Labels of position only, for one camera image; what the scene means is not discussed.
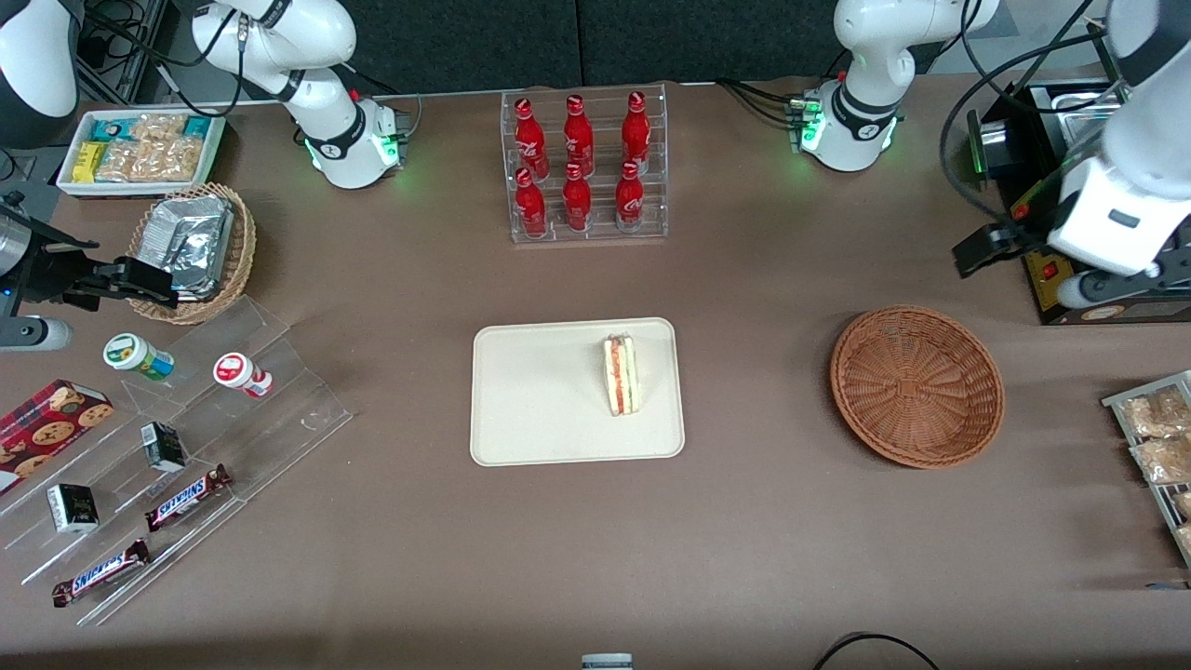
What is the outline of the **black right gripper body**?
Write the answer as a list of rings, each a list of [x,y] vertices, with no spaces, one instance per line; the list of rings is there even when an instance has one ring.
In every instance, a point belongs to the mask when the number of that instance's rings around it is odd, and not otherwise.
[[[63,302],[63,292],[86,286],[96,261],[81,242],[60,228],[29,217],[18,200],[4,200],[4,296],[17,302]]]

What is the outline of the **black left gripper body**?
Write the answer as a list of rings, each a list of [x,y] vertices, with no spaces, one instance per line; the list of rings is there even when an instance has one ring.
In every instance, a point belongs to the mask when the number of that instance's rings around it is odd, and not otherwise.
[[[1010,259],[1018,259],[1025,253],[1034,253],[1034,251],[1048,253],[1050,251],[1048,236],[1053,228],[1053,223],[1014,223],[1010,226],[1012,238]]]

